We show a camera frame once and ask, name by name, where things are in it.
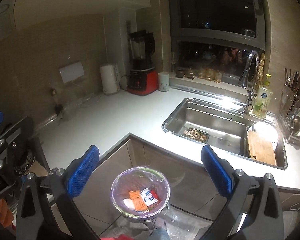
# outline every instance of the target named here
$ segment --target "dish soap bottle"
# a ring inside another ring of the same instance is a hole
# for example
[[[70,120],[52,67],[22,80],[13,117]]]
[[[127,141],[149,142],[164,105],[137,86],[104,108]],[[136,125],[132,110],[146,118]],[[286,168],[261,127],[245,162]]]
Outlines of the dish soap bottle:
[[[267,79],[265,81],[265,84],[259,86],[257,98],[255,100],[255,104],[252,110],[253,115],[262,119],[266,117],[267,108],[273,93],[272,90],[269,88],[270,85],[269,78],[271,77],[271,75],[267,74],[266,76]]]

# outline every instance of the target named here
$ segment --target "person's leg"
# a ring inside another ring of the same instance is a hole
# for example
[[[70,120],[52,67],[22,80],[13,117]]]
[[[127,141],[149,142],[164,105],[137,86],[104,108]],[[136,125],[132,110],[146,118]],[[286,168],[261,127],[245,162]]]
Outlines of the person's leg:
[[[154,219],[154,231],[147,240],[170,240],[167,232],[167,224],[162,218]]]
[[[163,228],[157,228],[147,238],[147,240],[170,240],[170,237],[166,230],[164,230]]]

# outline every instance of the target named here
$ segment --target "kitchen counter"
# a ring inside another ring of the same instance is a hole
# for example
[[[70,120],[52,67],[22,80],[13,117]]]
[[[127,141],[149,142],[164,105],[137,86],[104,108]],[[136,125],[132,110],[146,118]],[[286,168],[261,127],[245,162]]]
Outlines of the kitchen counter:
[[[126,91],[101,95],[82,104],[69,121],[55,120],[40,130],[40,141],[50,168],[66,168],[73,159],[80,158],[90,145],[100,150],[100,158],[111,152],[129,136],[134,136],[167,153],[199,165],[202,144],[164,132],[162,123],[184,98],[205,100],[205,96],[170,88],[148,96]],[[226,159],[234,169],[248,175],[263,177],[273,174],[280,188],[300,192],[300,148],[285,144],[288,167],[280,170],[246,160],[213,147],[217,155]]]

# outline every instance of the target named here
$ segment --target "stainless steel sink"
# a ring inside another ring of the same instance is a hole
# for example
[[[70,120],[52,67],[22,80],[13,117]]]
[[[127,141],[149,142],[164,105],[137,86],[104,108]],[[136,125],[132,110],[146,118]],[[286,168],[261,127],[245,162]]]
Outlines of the stainless steel sink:
[[[162,129],[200,143],[184,134],[189,128],[195,128],[209,135],[207,144],[254,161],[247,151],[247,130],[253,123],[261,120],[252,116],[246,117],[238,111],[227,109],[226,105],[221,107],[206,101],[185,98],[162,124]],[[275,155],[277,165],[274,167],[286,169],[288,164],[282,138],[278,140]]]

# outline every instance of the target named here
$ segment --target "window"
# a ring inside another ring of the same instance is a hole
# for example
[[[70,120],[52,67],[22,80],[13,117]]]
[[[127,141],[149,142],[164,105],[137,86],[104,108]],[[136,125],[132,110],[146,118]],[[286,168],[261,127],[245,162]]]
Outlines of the window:
[[[178,52],[179,69],[186,70],[191,67],[195,73],[202,68],[221,70],[225,73],[226,80],[223,81],[233,85],[238,84],[250,54],[250,50],[189,41],[179,41]],[[252,80],[255,67],[255,61],[253,61],[249,81]]]
[[[172,48],[192,41],[265,49],[262,0],[169,0]]]

